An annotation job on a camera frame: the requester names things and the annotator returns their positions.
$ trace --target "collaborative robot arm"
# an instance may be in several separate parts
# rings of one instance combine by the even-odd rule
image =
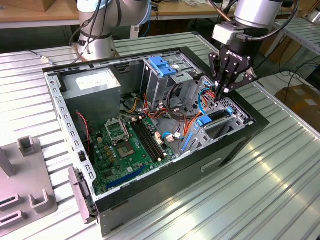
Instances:
[[[220,11],[214,2],[213,6]],[[283,2],[284,0],[239,0],[234,20],[221,12],[227,21],[214,27],[212,38],[222,43],[223,47],[219,52],[209,54],[216,85],[216,101],[229,91],[258,80],[252,66],[262,41],[283,29],[294,18],[298,9],[299,0],[295,0],[294,11],[285,25],[268,33]],[[243,78],[238,79],[241,74],[244,74]]]
[[[80,19],[78,52],[90,61],[114,57],[116,48],[111,28],[146,23],[151,13],[151,0],[78,0],[77,8]]]

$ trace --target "yellow wire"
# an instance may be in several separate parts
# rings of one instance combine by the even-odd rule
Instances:
[[[129,114],[132,114],[136,110],[137,101],[138,101],[138,98],[135,99],[132,109],[130,111],[128,111]]]

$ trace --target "ram slot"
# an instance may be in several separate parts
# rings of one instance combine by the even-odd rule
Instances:
[[[135,122],[131,127],[154,162],[165,157],[142,122]]]

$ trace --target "aluminum table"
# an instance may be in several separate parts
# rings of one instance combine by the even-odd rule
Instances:
[[[274,27],[279,28],[286,20],[277,20],[274,23]],[[305,48],[320,55],[320,26],[315,25],[305,19],[295,18],[287,27],[279,34],[278,38],[282,38],[283,35],[300,43]]]
[[[207,64],[215,49],[192,33],[115,42],[120,55],[189,47]],[[38,50],[58,65],[77,56],[72,47]],[[0,146],[38,137],[58,211],[4,236],[20,239],[101,239],[95,222],[83,224],[68,181],[73,165],[41,68],[29,52],[0,55]],[[118,228],[106,239],[310,239],[320,235],[319,133],[251,84],[239,93],[270,124],[230,164]]]

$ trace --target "motherboard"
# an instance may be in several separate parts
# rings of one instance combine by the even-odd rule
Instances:
[[[108,121],[90,134],[96,195],[128,182],[176,158],[149,118]]]

